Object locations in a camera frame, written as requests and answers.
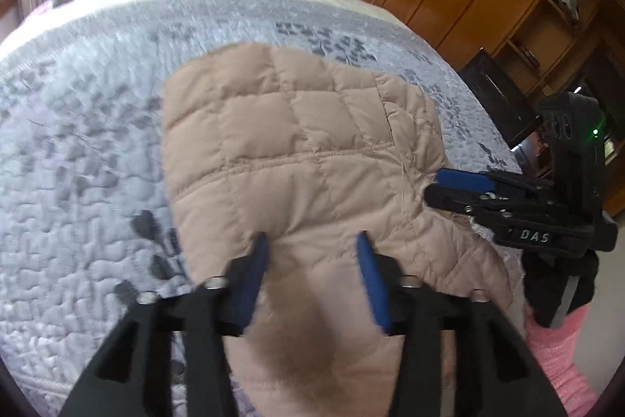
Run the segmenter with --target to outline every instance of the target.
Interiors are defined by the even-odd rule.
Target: puffer jacket
[[[162,157],[195,283],[270,237],[254,322],[226,341],[265,417],[387,414],[402,339],[373,321],[362,230],[438,291],[483,288],[510,304],[495,249],[466,218],[424,205],[448,161],[433,101],[401,79],[290,48],[224,47],[167,81]]]

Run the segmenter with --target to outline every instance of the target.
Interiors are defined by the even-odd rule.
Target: metal bolt
[[[491,300],[491,298],[488,296],[488,292],[486,290],[482,290],[481,288],[477,288],[473,292],[471,292],[469,298],[471,299],[471,302],[484,303]]]
[[[404,276],[401,278],[400,284],[403,288],[421,288],[423,281],[417,276]]]
[[[204,288],[208,290],[218,290],[226,286],[228,286],[228,279],[223,276],[210,277],[204,282]]]
[[[139,304],[154,304],[158,301],[158,294],[156,292],[143,292],[137,297]]]

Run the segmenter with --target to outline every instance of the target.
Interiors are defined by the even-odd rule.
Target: floor
[[[625,358],[625,214],[616,249],[599,253],[597,289],[579,338],[576,364],[601,393]]]

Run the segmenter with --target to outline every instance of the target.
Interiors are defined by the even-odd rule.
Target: bedspread
[[[136,292],[191,288],[166,235],[159,153],[161,85],[187,61],[260,41],[388,72],[434,99],[452,165],[518,171],[450,66],[408,29],[364,11],[311,0],[140,0],[52,24],[5,52],[0,354],[43,417],[57,415]],[[142,211],[159,225],[152,240],[138,235],[138,222],[151,220]],[[518,257],[501,253],[518,284]],[[174,357],[177,383],[179,342]],[[254,415],[245,396],[237,399],[243,415]],[[181,412],[183,401],[175,385]]]

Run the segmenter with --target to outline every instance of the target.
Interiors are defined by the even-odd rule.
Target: person's arm
[[[571,313],[559,329],[546,329],[526,313],[527,346],[549,378],[570,417],[583,417],[595,405],[597,396],[588,380],[573,363],[577,337],[588,305]]]

